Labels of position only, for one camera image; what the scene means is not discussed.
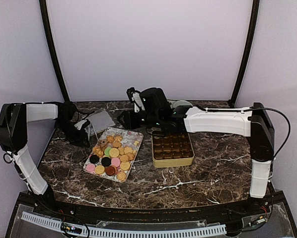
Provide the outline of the round yellow biscuit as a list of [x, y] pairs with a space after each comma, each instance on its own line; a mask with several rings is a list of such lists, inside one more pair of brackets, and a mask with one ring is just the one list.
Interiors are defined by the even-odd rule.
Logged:
[[105, 167], [103, 165], [98, 165], [94, 168], [94, 171], [97, 175], [105, 173]]

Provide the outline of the floral cookie tray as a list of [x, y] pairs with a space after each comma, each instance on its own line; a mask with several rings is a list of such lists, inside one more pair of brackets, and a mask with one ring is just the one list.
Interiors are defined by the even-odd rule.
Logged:
[[[99, 162], [95, 164], [95, 166], [102, 165], [101, 159], [103, 157], [106, 157], [104, 155], [104, 150], [107, 147], [111, 147], [112, 149], [110, 150], [109, 158], [112, 159], [112, 158], [118, 157], [121, 161], [120, 166], [116, 167], [117, 169], [116, 174], [120, 171], [124, 171], [126, 173], [126, 176], [127, 176], [126, 180], [127, 180], [129, 173], [131, 171], [131, 168], [136, 160], [136, 156], [139, 152], [143, 138], [144, 138], [144, 135], [140, 132], [119, 129], [114, 127], [109, 127], [105, 129], [103, 134], [100, 136], [98, 142], [96, 143], [96, 145], [92, 148], [92, 151], [83, 166], [83, 170], [86, 173], [89, 173], [86, 171], [86, 166], [88, 164], [91, 164], [89, 162], [89, 157], [91, 155], [97, 155], [99, 157]], [[98, 176], [100, 178], [109, 179], [115, 182], [122, 183], [116, 178], [116, 174], [114, 176], [108, 176], [106, 173], [97, 175], [95, 172], [89, 173], [89, 174]]]

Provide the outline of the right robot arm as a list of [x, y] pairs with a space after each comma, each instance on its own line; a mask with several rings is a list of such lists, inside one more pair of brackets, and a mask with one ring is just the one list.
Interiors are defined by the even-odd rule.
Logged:
[[274, 160], [273, 124], [261, 103], [251, 107], [220, 109], [194, 106], [184, 100], [168, 100], [160, 88], [142, 92], [131, 87], [127, 96], [133, 109], [123, 111], [118, 122], [125, 129], [159, 128], [163, 134], [213, 132], [246, 137], [250, 145], [251, 198], [243, 211], [254, 215], [262, 207]]

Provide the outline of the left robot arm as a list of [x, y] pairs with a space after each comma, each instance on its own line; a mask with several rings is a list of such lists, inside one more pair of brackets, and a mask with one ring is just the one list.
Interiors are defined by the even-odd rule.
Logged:
[[14, 164], [28, 188], [35, 195], [43, 197], [40, 208], [49, 216], [56, 216], [60, 206], [53, 200], [52, 188], [41, 176], [30, 155], [27, 125], [30, 122], [53, 120], [71, 145], [89, 147], [86, 128], [90, 121], [85, 119], [75, 126], [72, 119], [77, 112], [72, 102], [11, 103], [3, 104], [0, 111], [0, 147], [10, 157], [8, 162]]

